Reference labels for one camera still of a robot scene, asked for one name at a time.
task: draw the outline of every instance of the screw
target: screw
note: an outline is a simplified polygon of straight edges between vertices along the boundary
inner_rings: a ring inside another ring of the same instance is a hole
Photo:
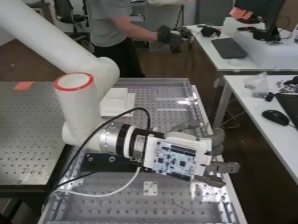
[[[116,161],[115,156],[111,156],[111,157],[110,157],[110,162],[114,163],[115,161]]]

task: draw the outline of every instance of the computer monitor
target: computer monitor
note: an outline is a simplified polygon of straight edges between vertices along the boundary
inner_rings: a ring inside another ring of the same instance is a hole
[[[277,18],[285,4],[285,0],[237,0],[235,7],[252,11],[255,16],[263,17],[265,30],[255,30],[255,39],[265,41],[281,41],[277,29]]]

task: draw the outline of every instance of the laptop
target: laptop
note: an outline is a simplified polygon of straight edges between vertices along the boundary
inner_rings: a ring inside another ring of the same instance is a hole
[[[232,38],[212,40],[212,43],[224,59],[247,58],[247,51]]]

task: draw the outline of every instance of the desk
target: desk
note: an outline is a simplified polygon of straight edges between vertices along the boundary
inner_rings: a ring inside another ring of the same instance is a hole
[[[247,72],[263,72],[263,71],[272,71],[274,68],[269,67],[259,67],[252,59],[247,57],[245,59],[223,59],[221,55],[217,52],[217,49],[213,46],[212,40],[216,39],[223,39],[223,38],[231,38],[235,35],[235,32],[237,31],[239,27],[245,27],[245,26],[256,26],[257,28],[263,29],[264,24],[257,24],[257,25],[248,25],[237,22],[235,18],[228,17],[225,20],[225,25],[223,27],[216,27],[223,30],[221,37],[204,37],[201,35],[201,29],[197,27],[197,25],[193,26],[187,26],[187,28],[191,30],[196,41],[199,42],[200,46],[203,47],[212,63],[215,64],[215,67],[219,72],[235,72],[239,73],[241,71]],[[282,36],[289,36],[288,31],[282,31]]]
[[[128,87],[129,92],[136,93],[136,106],[149,110],[152,126],[159,128],[159,131],[168,132],[173,126],[192,119],[209,124],[200,95],[188,79],[120,79],[116,87]],[[181,100],[189,100],[189,104],[180,104]],[[123,118],[122,121],[144,127],[147,119],[141,112],[136,112],[132,118]],[[197,137],[212,134],[209,125],[189,131]],[[88,151],[82,153],[68,178],[80,172],[86,153]],[[82,184],[74,183],[66,187],[99,194],[123,186],[131,177],[132,173],[128,172],[100,172],[84,178]],[[54,197],[39,223],[60,224],[71,221],[94,223],[100,220],[100,223],[110,224],[232,222],[247,224],[229,175],[225,175],[224,179],[227,181],[224,188],[203,186],[205,200],[192,202],[189,182],[143,172],[132,185],[112,197],[87,198],[74,195]],[[157,182],[159,196],[144,196],[145,180]]]
[[[0,83],[0,197],[20,198],[40,213],[43,198],[67,158],[64,122],[52,82],[15,91]]]
[[[285,165],[293,179],[298,184],[298,132],[297,130],[288,126],[280,126],[276,123],[268,121],[263,117],[263,112],[265,110],[278,110],[286,114],[282,109],[278,100],[274,99],[272,102],[267,102],[264,99],[257,99],[252,97],[252,91],[244,87],[244,79],[251,76],[225,76],[225,88],[221,98],[221,104],[217,111],[215,127],[220,127],[223,123],[223,118],[225,115],[229,93],[233,91],[240,103],[248,112],[257,128],[260,129],[269,145],[272,146],[282,164]],[[278,92],[277,82],[292,80],[294,76],[268,76],[269,90],[273,93]]]

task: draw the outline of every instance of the red stripe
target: red stripe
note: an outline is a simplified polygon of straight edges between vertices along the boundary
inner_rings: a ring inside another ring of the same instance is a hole
[[[67,75],[72,75],[72,74],[86,74],[86,75],[88,75],[88,77],[90,77],[88,82],[87,82],[84,85],[82,85],[82,86],[79,86],[79,87],[76,87],[76,88],[64,88],[64,87],[62,87],[62,86],[59,85],[59,81],[60,81],[60,79],[64,78]],[[66,75],[60,76],[60,77],[54,81],[54,87],[55,87],[55,89],[58,89],[58,90],[60,90],[60,91],[71,92],[71,91],[78,91],[78,90],[80,90],[80,89],[87,88],[92,83],[94,83],[94,76],[92,76],[91,74],[84,73],[84,72],[80,72],[80,73],[71,73],[71,74],[66,74]]]

